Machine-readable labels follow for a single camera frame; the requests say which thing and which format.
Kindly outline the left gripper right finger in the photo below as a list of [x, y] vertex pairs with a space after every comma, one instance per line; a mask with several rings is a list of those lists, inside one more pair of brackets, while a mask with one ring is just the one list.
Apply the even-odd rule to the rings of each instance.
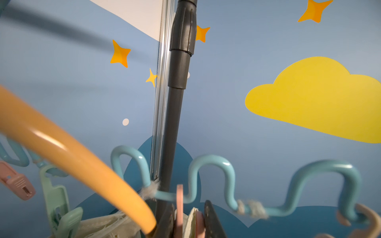
[[211, 201], [204, 203], [205, 238], [227, 238]]

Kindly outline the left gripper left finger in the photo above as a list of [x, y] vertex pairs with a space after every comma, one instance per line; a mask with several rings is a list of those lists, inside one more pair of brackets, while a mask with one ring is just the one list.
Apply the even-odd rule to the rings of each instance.
[[161, 217], [159, 223], [157, 224], [156, 230], [153, 238], [172, 238], [175, 228], [175, 206], [173, 204], [168, 204], [163, 216]]

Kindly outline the cream glove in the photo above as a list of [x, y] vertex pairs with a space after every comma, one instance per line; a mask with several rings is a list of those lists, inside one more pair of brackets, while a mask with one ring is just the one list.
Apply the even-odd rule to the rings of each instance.
[[62, 217], [67, 222], [73, 218], [78, 229], [76, 238], [141, 238], [140, 227], [123, 212], [82, 221], [81, 208], [74, 209]]
[[183, 215], [183, 238], [196, 237], [197, 208], [193, 208], [189, 215]]

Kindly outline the yellow clip hanger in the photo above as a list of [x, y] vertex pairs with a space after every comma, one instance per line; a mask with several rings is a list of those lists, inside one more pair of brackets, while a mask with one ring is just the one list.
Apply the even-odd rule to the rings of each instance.
[[47, 159], [128, 215], [147, 238], [157, 222], [137, 192], [85, 146], [1, 87], [1, 133]]

